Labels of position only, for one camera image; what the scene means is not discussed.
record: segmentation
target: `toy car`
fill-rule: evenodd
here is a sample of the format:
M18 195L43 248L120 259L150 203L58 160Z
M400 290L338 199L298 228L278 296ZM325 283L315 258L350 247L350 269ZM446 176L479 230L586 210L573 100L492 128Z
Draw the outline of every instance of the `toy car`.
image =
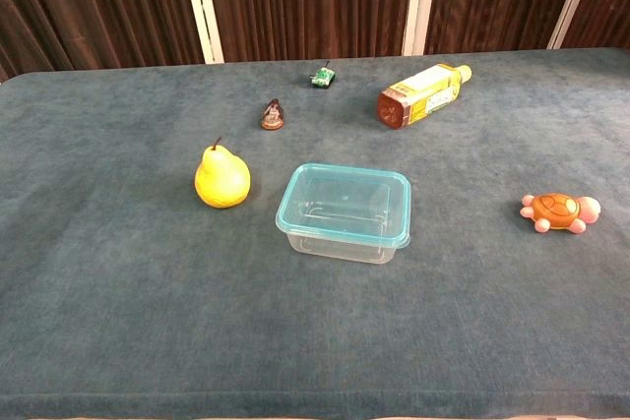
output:
M335 80L335 71L328 69L328 63L330 63L330 61L327 61L326 66L320 68L319 71L315 73L315 76L311 76L311 86L314 88L327 89L331 82Z

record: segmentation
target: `yellow pear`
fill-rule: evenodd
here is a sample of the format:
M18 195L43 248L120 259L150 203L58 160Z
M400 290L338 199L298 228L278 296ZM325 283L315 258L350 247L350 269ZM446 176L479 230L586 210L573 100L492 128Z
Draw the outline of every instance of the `yellow pear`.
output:
M195 173L195 189L206 204L224 209L245 200L251 178L245 161L217 145L220 139L204 151Z

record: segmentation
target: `bottle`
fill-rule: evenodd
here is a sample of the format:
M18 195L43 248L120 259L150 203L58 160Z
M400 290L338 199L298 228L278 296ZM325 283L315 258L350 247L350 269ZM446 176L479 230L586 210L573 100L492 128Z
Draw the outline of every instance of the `bottle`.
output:
M378 96L378 118L388 127L403 128L455 100L471 68L438 64L389 86Z

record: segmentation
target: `transparent plastic box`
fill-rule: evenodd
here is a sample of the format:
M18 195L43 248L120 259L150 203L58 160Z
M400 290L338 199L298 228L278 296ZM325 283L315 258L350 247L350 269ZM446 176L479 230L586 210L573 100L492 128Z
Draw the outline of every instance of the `transparent plastic box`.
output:
M302 164L276 225L302 253L382 265L410 242L411 185L392 171Z

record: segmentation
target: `background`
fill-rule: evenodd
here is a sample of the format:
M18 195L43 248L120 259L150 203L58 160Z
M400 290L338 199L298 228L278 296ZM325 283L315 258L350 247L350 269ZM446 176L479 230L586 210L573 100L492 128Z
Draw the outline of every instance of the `background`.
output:
M32 71L630 47L630 0L0 3L0 81Z

